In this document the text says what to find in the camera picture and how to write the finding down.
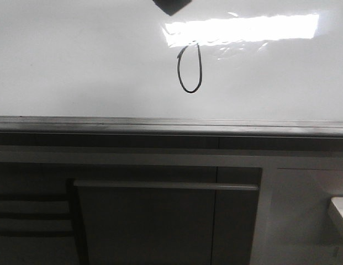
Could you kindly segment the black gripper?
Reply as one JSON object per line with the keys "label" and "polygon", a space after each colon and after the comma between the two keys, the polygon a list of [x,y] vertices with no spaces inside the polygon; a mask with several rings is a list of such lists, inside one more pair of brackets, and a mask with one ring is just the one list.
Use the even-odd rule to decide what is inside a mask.
{"label": "black gripper", "polygon": [[167,15],[173,16],[192,0],[153,0],[153,2]]}

